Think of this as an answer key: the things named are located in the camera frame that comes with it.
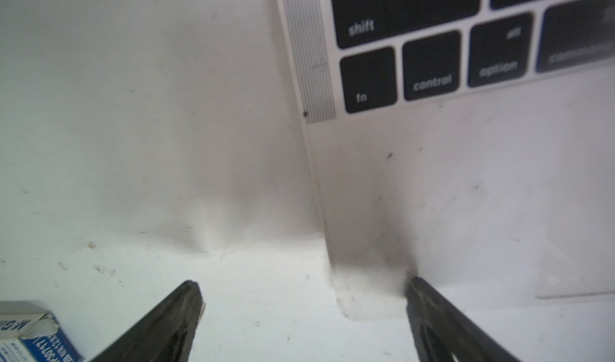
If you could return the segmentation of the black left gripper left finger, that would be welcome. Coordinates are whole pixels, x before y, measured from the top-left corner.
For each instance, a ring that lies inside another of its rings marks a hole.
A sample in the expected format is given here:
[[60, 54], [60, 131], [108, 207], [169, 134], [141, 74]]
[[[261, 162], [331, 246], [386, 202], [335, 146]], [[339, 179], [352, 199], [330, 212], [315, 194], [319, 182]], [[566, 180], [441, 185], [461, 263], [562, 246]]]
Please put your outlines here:
[[204, 309], [200, 286], [186, 280], [94, 360], [187, 361]]

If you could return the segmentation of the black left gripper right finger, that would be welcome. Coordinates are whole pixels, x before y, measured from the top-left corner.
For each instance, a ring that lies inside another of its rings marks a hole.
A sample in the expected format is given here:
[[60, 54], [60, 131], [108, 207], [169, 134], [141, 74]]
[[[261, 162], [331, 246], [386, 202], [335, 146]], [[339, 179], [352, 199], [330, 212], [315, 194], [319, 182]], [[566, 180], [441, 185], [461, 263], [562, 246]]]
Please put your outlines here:
[[420, 361], [516, 361], [421, 277], [405, 285], [407, 316]]

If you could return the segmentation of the silver laptop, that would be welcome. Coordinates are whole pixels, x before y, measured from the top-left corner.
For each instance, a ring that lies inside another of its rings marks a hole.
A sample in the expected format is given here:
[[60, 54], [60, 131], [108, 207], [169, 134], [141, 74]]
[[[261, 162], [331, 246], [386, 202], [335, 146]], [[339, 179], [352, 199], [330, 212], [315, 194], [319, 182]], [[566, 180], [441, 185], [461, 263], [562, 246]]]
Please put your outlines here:
[[347, 318], [613, 297], [614, 0], [277, 2]]

